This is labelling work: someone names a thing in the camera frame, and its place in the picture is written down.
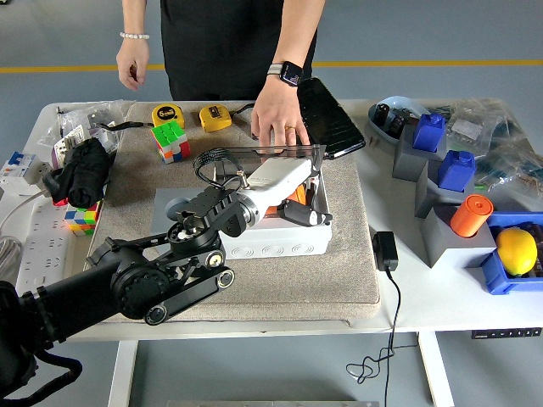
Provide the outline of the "person's right hand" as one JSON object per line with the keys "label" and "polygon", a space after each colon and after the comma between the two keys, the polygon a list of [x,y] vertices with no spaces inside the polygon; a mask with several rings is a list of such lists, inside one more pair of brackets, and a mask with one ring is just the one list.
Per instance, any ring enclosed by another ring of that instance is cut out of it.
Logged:
{"label": "person's right hand", "polygon": [[125,38],[116,55],[120,82],[128,89],[136,91],[146,79],[149,61],[148,41]]}

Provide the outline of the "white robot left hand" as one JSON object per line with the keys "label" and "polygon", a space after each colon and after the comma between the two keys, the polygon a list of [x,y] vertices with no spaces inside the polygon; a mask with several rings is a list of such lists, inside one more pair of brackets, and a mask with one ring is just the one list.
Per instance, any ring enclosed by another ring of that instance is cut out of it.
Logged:
{"label": "white robot left hand", "polygon": [[267,159],[247,178],[247,185],[238,190],[248,227],[260,222],[270,207],[277,207],[281,218],[299,226],[328,225],[333,219],[330,214],[288,198],[311,172],[310,159]]}

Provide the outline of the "person's left hand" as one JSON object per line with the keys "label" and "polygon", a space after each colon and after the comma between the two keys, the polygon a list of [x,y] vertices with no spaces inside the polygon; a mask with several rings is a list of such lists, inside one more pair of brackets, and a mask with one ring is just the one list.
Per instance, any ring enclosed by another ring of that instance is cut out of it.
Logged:
{"label": "person's left hand", "polygon": [[310,139],[301,118],[297,88],[277,75],[266,78],[251,115],[251,132],[261,146],[309,145]]}

